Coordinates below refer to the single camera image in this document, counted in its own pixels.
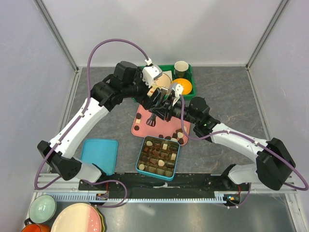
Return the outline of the blue tin lid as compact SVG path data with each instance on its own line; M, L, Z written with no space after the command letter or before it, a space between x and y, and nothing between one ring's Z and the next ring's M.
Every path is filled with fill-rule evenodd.
M106 175L115 171L118 142L111 139L86 139L81 151L81 161L95 164Z

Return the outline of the metal tongs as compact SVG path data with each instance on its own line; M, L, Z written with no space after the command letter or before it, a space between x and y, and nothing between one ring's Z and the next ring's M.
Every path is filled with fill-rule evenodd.
M152 94L152 98L153 98L152 108L157 108L162 104L167 94L167 91L168 89L166 87L157 87L155 89L154 93ZM156 114L155 113L152 113L151 116L147 119L146 125L150 127L154 127L156 125Z

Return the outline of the white rectangular chocolate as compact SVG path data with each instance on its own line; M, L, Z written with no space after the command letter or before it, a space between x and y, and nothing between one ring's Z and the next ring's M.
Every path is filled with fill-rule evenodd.
M163 144L163 146L162 146L162 148L163 148L164 150L166 150L167 147L168 147L168 144Z

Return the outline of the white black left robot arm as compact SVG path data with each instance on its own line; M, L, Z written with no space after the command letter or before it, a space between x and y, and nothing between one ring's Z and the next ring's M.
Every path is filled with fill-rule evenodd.
M95 164L74 158L79 144L115 106L125 98L134 98L142 106L152 103L148 92L155 80L162 75L157 65L144 68L127 61L119 62L114 72L90 90L90 97L65 128L49 142L40 141L37 148L61 178L86 180L95 190L106 185L104 172Z

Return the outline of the pink chocolate tray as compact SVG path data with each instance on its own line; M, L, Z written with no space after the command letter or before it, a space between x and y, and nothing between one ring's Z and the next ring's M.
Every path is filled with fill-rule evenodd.
M184 135L181 128L181 120L177 118L172 118L171 121L166 122L156 117L156 125L154 127L150 127L146 125L147 119L151 116L149 111L146 111L142 106L139 106L137 109L137 113L141 114L140 124L136 123L136 116L133 121L133 125L131 128L131 133L134 136L138 137L163 137L163 138L175 138L181 145L185 145L188 141L188 138ZM134 130L135 126L139 126L139 130Z

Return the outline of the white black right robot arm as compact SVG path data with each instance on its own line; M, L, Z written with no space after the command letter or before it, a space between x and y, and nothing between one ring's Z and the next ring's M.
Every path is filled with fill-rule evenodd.
M209 114L210 108L201 97L192 98L189 105L185 105L182 98L168 97L163 109L164 120L175 117L182 123L193 124L195 139L226 146L252 161L226 168L221 178L226 190L247 182L260 182L272 190L280 190L290 174L296 172L295 162L281 140L259 139L230 128Z

